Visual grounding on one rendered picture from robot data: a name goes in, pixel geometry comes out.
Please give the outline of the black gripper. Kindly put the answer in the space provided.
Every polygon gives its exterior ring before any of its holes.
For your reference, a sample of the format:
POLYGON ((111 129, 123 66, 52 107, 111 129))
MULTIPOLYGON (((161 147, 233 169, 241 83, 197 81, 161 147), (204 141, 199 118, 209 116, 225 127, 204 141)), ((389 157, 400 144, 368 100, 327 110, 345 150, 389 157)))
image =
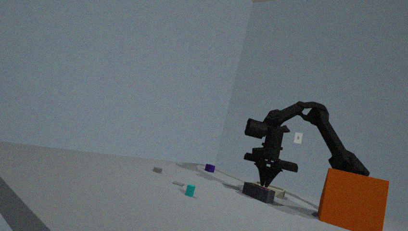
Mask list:
POLYGON ((265 187, 268 187, 272 181, 275 179, 275 177, 278 175, 278 173, 284 170, 288 170, 291 172, 298 172, 298 165, 293 162, 289 161, 283 161, 279 159, 280 155, 280 150, 283 150, 283 147, 281 147, 281 143, 275 142, 275 141, 265 141, 265 143, 262 143, 263 146, 267 147, 272 147, 272 145, 275 146, 276 148, 276 159, 274 162, 271 162, 270 158, 266 160, 259 160, 258 158, 252 158, 252 153, 246 153, 244 155, 245 160, 253 161, 255 162, 254 165, 257 166, 259 170, 259 175, 260 175, 260 185, 265 187), (266 165, 269 164, 270 167, 267 167, 266 165))

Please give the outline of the teal block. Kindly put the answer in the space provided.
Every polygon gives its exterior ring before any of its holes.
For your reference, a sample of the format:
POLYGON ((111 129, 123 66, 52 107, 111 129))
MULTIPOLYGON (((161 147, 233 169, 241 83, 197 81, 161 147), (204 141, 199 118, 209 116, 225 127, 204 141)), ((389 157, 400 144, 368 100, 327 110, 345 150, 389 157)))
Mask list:
POLYGON ((185 195, 186 195, 186 196, 189 196, 189 197, 192 197, 192 196, 193 196, 193 193, 194 193, 194 189, 195 189, 195 186, 193 186, 193 185, 187 185, 185 195))

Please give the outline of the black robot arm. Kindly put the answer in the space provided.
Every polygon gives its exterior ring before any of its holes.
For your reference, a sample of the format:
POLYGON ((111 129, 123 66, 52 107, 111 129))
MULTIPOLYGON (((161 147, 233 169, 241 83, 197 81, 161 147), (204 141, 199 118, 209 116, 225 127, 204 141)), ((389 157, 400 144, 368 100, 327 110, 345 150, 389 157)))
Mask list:
MULTIPOLYGON (((271 110, 263 122, 249 118, 245 135, 258 139, 266 136, 266 141, 282 143, 283 133, 289 133, 290 131, 286 125, 281 127, 281 124, 296 115, 301 116, 303 120, 318 127, 332 154, 328 161, 333 169, 369 176, 370 172, 356 155, 345 149, 332 125, 329 123, 327 108, 320 103, 297 102, 283 110, 271 110), (302 113, 305 108, 312 108, 307 115, 302 113)), ((272 147, 267 147, 266 145, 252 148, 252 158, 258 158, 259 160, 270 158, 270 160, 275 161, 276 148, 274 145, 272 147)))

